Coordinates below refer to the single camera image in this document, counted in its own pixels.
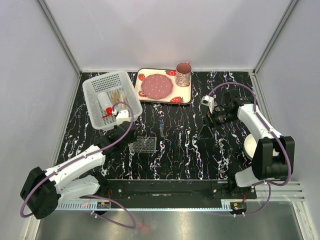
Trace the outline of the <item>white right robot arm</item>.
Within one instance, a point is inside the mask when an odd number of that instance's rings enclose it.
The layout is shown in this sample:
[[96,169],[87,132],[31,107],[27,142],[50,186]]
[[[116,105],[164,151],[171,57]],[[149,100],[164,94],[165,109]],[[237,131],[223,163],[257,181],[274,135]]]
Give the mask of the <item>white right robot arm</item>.
[[293,172],[295,141],[275,130],[261,114],[255,97],[241,97],[235,91],[224,95],[225,106],[219,106],[213,97],[204,96],[201,104],[208,107],[203,116],[205,129],[213,133],[218,127],[241,121],[252,135],[256,146],[253,148],[251,166],[234,175],[227,185],[228,195],[239,198],[245,187],[256,186],[272,179],[283,179],[286,183]]

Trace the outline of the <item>white red-capped wash bottle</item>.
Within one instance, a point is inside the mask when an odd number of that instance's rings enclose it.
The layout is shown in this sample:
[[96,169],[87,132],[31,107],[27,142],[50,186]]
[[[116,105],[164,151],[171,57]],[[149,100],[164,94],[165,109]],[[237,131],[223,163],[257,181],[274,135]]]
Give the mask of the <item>white red-capped wash bottle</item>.
[[105,119],[113,115],[112,103],[106,92],[100,92],[97,95],[98,102],[102,108],[102,118]]

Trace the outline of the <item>brown test tube brush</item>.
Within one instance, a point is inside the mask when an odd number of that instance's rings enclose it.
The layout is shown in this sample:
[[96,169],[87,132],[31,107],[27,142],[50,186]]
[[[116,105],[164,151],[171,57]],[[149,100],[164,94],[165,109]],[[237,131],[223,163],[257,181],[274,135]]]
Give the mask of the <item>brown test tube brush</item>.
[[118,92],[114,92],[113,97],[112,97],[112,105],[113,106],[115,106],[116,103],[118,102],[118,98],[119,98]]

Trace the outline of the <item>wooden test tube clamp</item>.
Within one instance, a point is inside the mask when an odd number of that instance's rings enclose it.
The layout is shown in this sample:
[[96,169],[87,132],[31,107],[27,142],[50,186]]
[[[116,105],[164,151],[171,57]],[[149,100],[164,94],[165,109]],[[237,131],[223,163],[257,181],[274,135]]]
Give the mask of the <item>wooden test tube clamp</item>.
[[126,109],[126,105],[124,104],[125,103],[125,97],[124,97],[124,95],[120,95],[120,100],[121,100],[121,102],[123,102],[121,105],[122,105],[122,109]]

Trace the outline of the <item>clear test tube rack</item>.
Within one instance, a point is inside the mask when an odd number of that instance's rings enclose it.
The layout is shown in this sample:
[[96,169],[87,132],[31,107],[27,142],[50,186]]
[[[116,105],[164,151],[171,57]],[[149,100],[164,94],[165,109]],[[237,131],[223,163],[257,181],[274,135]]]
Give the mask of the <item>clear test tube rack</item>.
[[157,138],[151,136],[137,136],[136,141],[129,144],[131,153],[153,154],[156,152]]

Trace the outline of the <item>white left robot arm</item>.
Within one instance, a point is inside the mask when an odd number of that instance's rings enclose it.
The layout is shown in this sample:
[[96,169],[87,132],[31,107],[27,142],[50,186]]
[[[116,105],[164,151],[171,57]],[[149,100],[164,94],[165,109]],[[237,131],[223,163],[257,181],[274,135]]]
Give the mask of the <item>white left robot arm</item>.
[[20,192],[23,199],[21,217],[28,217],[25,208],[30,210],[30,215],[40,220],[65,202],[88,195],[103,198],[108,193],[106,183],[94,175],[84,178],[80,176],[103,166],[136,139],[136,126],[125,121],[79,155],[47,169],[39,166],[33,168]]

